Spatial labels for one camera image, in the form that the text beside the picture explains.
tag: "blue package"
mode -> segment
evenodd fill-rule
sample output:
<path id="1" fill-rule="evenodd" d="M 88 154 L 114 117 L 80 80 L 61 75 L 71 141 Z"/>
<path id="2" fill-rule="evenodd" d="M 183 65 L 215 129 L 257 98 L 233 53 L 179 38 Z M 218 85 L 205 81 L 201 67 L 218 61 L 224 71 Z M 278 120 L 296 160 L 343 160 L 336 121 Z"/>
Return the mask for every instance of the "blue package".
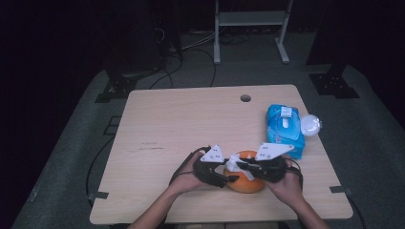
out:
<path id="1" fill-rule="evenodd" d="M 270 143 L 291 144 L 294 150 L 288 152 L 294 159 L 301 159 L 305 139 L 301 133 L 298 109 L 280 104 L 272 104 L 266 114 L 267 139 Z"/>

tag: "person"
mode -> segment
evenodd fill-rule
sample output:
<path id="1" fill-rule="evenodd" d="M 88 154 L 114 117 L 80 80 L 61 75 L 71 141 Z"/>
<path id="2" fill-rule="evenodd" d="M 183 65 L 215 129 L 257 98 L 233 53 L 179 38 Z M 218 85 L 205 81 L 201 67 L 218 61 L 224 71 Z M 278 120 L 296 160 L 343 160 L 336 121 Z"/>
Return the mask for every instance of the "person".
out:
<path id="1" fill-rule="evenodd" d="M 194 161 L 196 161 L 198 156 L 201 156 L 202 154 L 203 153 L 196 153 L 190 161 L 188 161 L 174 181 L 163 191 L 163 193 L 161 193 L 152 205 L 128 227 L 128 229 L 158 227 L 167 216 L 176 198 L 183 193 L 208 185 L 201 182 L 192 173 Z M 287 163 L 288 166 L 291 166 L 289 160 L 287 160 Z M 299 177 L 294 173 L 287 172 L 284 178 L 277 183 L 266 181 L 266 186 L 278 199 L 297 214 L 298 218 L 307 228 L 329 228 L 329 226 L 305 200 L 299 184 Z"/>

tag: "table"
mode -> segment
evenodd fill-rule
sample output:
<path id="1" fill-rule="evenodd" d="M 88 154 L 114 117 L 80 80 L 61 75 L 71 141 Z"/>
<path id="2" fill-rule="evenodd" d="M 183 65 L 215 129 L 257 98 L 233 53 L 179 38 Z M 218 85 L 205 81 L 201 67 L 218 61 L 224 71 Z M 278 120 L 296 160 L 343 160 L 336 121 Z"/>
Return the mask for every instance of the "table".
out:
<path id="1" fill-rule="evenodd" d="M 223 26 L 269 26 L 281 25 L 280 37 L 275 38 L 277 49 L 284 64 L 289 58 L 283 42 L 287 31 L 293 0 L 288 0 L 286 10 L 274 11 L 220 11 L 219 1 L 215 2 L 214 63 L 221 63 L 220 27 Z"/>
<path id="2" fill-rule="evenodd" d="M 108 159 L 93 224 L 130 223 L 167 187 L 170 177 L 195 149 L 219 144 L 228 157 L 257 150 L 266 141 L 266 110 L 280 103 L 308 113 L 293 85 L 133 91 L 128 97 Z M 323 219 L 347 219 L 352 208 L 318 135 L 307 137 L 303 159 L 304 196 Z M 297 219 L 268 189 L 240 194 L 228 187 L 203 187 L 183 194 L 168 223 Z"/>

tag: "orange fruit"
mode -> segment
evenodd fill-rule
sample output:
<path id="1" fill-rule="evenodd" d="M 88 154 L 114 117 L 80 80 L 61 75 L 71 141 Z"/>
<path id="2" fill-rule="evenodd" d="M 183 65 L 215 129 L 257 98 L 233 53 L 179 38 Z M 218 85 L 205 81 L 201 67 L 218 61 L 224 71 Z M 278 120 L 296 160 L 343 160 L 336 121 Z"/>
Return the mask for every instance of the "orange fruit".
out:
<path id="1" fill-rule="evenodd" d="M 239 158 L 249 158 L 255 157 L 255 151 L 241 151 L 238 153 Z M 265 187 L 265 183 L 258 179 L 254 178 L 253 180 L 249 180 L 246 175 L 242 172 L 230 172 L 229 170 L 224 167 L 224 176 L 239 176 L 239 178 L 235 182 L 228 182 L 227 185 L 240 193 L 256 193 L 262 190 Z"/>

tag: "white cap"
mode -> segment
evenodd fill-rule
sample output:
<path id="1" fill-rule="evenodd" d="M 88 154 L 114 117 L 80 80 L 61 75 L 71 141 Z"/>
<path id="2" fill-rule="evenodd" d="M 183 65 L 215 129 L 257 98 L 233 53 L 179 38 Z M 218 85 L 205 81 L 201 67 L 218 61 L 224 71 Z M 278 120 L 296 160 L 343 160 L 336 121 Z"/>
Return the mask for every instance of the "white cap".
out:
<path id="1" fill-rule="evenodd" d="M 308 114 L 301 118 L 301 133 L 306 136 L 312 136 L 319 133 L 322 128 L 322 122 L 315 115 Z"/>

